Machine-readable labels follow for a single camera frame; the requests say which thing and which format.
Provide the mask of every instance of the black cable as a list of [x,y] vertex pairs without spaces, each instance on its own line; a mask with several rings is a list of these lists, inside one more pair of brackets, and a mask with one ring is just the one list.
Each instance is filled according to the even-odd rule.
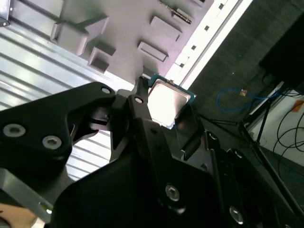
[[296,130],[295,130],[295,137],[294,137],[294,143],[295,143],[294,145],[295,145],[296,149],[297,149],[298,151],[301,151],[301,152],[304,152],[304,150],[301,150],[301,149],[298,147],[296,139],[297,139],[297,136],[298,136],[299,125],[300,125],[300,122],[301,122],[301,120],[303,119],[303,117],[304,117],[304,113],[301,115],[301,118],[300,118],[299,121],[298,121],[298,124],[297,124],[297,126],[296,126]]
[[[278,142],[280,141],[280,139],[281,139],[285,134],[287,134],[287,133],[290,132],[290,131],[297,130],[297,129],[299,129],[299,128],[300,128],[300,129],[304,129],[304,127],[294,127],[294,128],[289,129],[288,131],[285,131],[285,132],[278,138],[278,140],[276,141],[276,143],[275,143],[275,145],[274,145],[274,148],[273,148],[273,150],[272,150],[272,154],[275,155],[276,145],[278,144]],[[285,148],[290,149],[290,148],[295,148],[295,147],[294,147],[294,144],[292,144],[291,146],[287,146],[287,147],[285,147]]]
[[296,145],[293,145],[292,147],[289,147],[289,146],[286,146],[286,145],[284,145],[284,144],[281,143],[280,137],[279,137],[279,131],[280,131],[281,125],[282,125],[284,119],[287,117],[287,115],[288,115],[289,113],[291,113],[291,112],[293,111],[293,109],[295,109],[296,107],[298,107],[298,106],[300,106],[300,105],[302,105],[302,104],[304,104],[304,101],[298,103],[296,106],[294,106],[292,109],[290,109],[290,110],[285,114],[285,116],[283,117],[283,119],[281,120],[281,122],[280,122],[280,124],[279,124],[279,127],[277,128],[277,131],[276,131],[277,142],[280,143],[280,144],[281,144],[283,147],[285,147],[285,148],[287,148],[287,147],[288,147],[288,148],[295,148]]

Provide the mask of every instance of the cable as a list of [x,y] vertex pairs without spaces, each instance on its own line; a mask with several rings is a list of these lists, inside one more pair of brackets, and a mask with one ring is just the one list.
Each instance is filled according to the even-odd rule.
[[296,142],[296,139],[297,139],[297,136],[298,136],[299,125],[300,125],[300,122],[301,122],[301,120],[303,119],[303,117],[304,117],[304,113],[301,115],[301,118],[300,118],[299,121],[298,121],[298,124],[297,124],[297,126],[296,126],[296,130],[295,130],[295,137],[294,137],[294,143],[295,143],[294,145],[295,145],[296,149],[297,149],[298,151],[301,151],[301,152],[304,152],[304,150],[301,150],[301,149],[298,147],[297,142]]
[[276,138],[277,138],[277,143],[280,143],[283,147],[287,148],[288,146],[284,145],[281,143],[280,141],[280,137],[279,137],[279,131],[280,131],[280,128],[281,128],[281,125],[282,125],[282,122],[284,121],[284,119],[288,116],[289,113],[291,113],[293,111],[293,109],[295,109],[296,107],[300,106],[304,104],[304,101],[303,102],[300,102],[298,103],[296,106],[294,106],[292,109],[290,109],[283,117],[283,119],[281,120],[280,124],[279,124],[279,127],[277,128],[277,131],[276,131]]
[[241,106],[241,107],[238,107],[238,108],[235,108],[235,109],[226,109],[226,108],[223,108],[219,105],[219,98],[221,96],[222,93],[225,93],[225,92],[242,92],[242,89],[238,89],[238,88],[226,88],[226,89],[223,89],[221,90],[218,95],[217,95],[217,107],[224,111],[224,112],[237,112],[237,111],[241,111],[241,110],[244,110],[244,109],[247,109],[249,108],[251,105],[253,105],[254,103],[257,103],[257,102],[260,102],[262,100],[265,100],[265,99],[269,99],[269,98],[273,98],[273,97],[277,97],[279,96],[279,93],[275,92],[273,95],[271,96],[266,96],[266,97],[262,97],[262,96],[256,96],[250,92],[247,92],[246,93],[246,96],[249,96],[251,98],[254,98],[256,99],[256,101],[253,101],[249,104],[246,104],[244,106]]
[[[285,132],[277,139],[277,141],[276,141],[276,143],[275,143],[275,145],[274,145],[274,148],[273,148],[273,150],[272,150],[272,154],[273,154],[273,155],[275,155],[276,145],[280,142],[280,139],[281,139],[284,135],[286,135],[288,132],[293,131],[293,130],[296,130],[296,129],[298,129],[298,128],[304,129],[304,127],[294,127],[294,128],[291,128],[291,129],[289,129],[288,131],[285,131]],[[290,148],[295,148],[294,144],[292,144],[291,146],[285,146],[285,145],[284,145],[284,147],[285,147],[285,148],[288,148],[288,149],[290,149]]]

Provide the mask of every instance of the black metal bracket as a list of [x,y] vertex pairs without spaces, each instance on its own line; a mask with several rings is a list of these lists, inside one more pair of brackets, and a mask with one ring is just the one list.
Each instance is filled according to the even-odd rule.
[[10,25],[9,15],[13,8],[10,7],[10,0],[2,0],[0,10],[0,27],[7,27]]

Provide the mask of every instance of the blue cable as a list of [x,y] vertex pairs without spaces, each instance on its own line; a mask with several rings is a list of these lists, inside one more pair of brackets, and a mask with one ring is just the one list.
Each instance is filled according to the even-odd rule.
[[[231,92],[231,91],[232,91],[232,92],[242,92],[242,89],[238,89],[238,88],[226,88],[226,89],[221,90],[221,91],[218,93],[218,96],[217,96],[217,107],[218,107],[220,110],[222,110],[222,111],[224,111],[224,112],[237,112],[237,111],[241,111],[241,110],[247,109],[247,108],[249,108],[249,107],[252,105],[252,103],[249,103],[249,104],[246,104],[246,105],[244,105],[244,106],[241,106],[241,107],[235,108],[235,109],[226,109],[226,108],[221,107],[221,106],[219,105],[219,97],[220,97],[220,95],[221,95],[222,93]],[[256,95],[254,95],[254,94],[252,94],[252,93],[250,93],[250,92],[247,92],[247,93],[246,93],[246,96],[249,96],[249,97],[251,97],[251,98],[253,98],[253,99],[257,99],[257,101],[254,101],[253,103],[258,103],[258,102],[261,102],[261,101],[263,101],[263,100],[265,100],[265,99],[277,97],[277,96],[279,96],[279,95],[280,95],[280,94],[279,94],[278,92],[275,92],[275,93],[274,93],[273,95],[271,95],[271,96],[265,96],[265,97],[263,97],[263,96],[256,96]]]

